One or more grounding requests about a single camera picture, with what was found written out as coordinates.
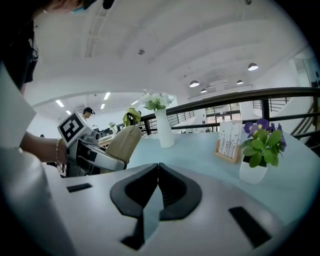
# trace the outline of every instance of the lamp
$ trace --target lamp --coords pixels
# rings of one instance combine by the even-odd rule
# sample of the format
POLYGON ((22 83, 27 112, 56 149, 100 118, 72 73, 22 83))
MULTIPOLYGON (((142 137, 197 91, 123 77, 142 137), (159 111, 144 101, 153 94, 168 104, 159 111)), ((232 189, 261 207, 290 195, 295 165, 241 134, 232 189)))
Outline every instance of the lamp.
POLYGON ((197 80, 193 80, 193 81, 190 83, 190 87, 197 87, 198 85, 200 85, 200 83, 199 83, 197 80))
POLYGON ((248 70, 249 71, 253 71, 253 70, 257 70, 259 67, 256 63, 250 63, 249 64, 249 67, 248 67, 248 70))

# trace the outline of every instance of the man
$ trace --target man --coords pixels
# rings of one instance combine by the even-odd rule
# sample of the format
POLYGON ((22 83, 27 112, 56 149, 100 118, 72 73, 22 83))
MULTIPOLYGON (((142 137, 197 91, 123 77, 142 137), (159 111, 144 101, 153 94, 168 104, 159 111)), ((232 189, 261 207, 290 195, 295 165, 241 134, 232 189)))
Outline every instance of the man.
MULTIPOLYGON (((3 25, 3 36, 0 40, 0 60, 22 94, 26 83, 33 80, 38 61, 34 19, 43 12, 61 14, 86 10, 94 2, 96 0, 1 1, 0 22, 3 25)), ((104 0, 103 6, 110 8, 113 2, 114 0, 104 0)), ((37 156, 42 162, 67 163, 66 146, 61 140, 40 138, 26 132, 20 147, 37 156)))
POLYGON ((95 115, 96 113, 91 107, 86 107, 83 112, 82 112, 82 118, 84 119, 85 122, 87 122, 87 119, 91 117, 91 115, 95 115))

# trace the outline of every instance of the ceiling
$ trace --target ceiling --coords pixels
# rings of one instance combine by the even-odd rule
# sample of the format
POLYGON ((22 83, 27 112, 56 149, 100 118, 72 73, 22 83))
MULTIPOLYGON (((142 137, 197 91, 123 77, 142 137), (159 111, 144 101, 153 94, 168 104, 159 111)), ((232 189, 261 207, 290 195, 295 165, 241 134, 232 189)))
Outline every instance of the ceiling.
POLYGON ((96 114, 101 114, 121 109, 128 109, 130 107, 137 107, 137 105, 139 105, 138 103, 134 106, 131 104, 139 100, 142 93, 116 92, 111 93, 107 100, 104 100, 105 95, 105 93, 96 93, 65 98, 60 100, 64 107, 60 107, 55 101, 52 101, 35 107, 35 110, 37 113, 46 117, 51 117, 55 120, 65 119, 68 116, 66 113, 67 110, 70 112, 78 111, 79 113, 82 113, 86 107, 91 107, 96 114))
POLYGON ((35 25, 40 59, 26 98, 37 106, 94 92, 192 98, 209 85, 245 87, 305 43, 268 0, 116 0, 110 10, 98 0, 75 14, 43 13, 35 25), (259 69, 249 72, 251 62, 259 69), (192 80, 200 86, 189 88, 192 80))

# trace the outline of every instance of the white vase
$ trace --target white vase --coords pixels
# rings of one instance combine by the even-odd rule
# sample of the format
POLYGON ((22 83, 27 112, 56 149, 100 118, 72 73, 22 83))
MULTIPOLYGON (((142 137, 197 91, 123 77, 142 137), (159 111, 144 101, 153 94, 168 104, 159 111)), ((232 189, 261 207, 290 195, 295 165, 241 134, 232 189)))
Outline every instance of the white vase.
POLYGON ((251 183, 251 184, 258 184, 264 178, 266 171, 268 169, 268 165, 266 167, 263 166, 256 166, 251 168, 248 162, 241 162, 239 176, 240 179, 251 183))
POLYGON ((116 133, 117 133, 117 132, 116 132, 115 127, 112 127, 111 129, 112 129, 112 132, 113 132, 113 134, 112 134, 112 135, 113 135, 113 136, 115 136, 115 135, 116 135, 116 133))
POLYGON ((167 110, 154 111, 156 117, 156 128, 162 148, 171 148, 175 144, 174 136, 167 118, 167 110))

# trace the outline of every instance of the person's arm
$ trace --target person's arm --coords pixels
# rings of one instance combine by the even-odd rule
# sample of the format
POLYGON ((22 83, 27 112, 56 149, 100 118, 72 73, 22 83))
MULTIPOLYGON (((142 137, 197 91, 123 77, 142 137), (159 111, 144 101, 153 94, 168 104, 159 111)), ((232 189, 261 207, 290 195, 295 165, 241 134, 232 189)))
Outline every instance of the person's arm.
MULTIPOLYGON (((41 138, 26 132, 20 147, 23 151, 27 151, 35 155, 41 162, 50 163, 57 161, 57 141, 58 140, 55 138, 41 138)), ((66 146, 63 141, 60 141, 58 144, 58 154, 59 161, 63 164, 67 164, 66 146)))

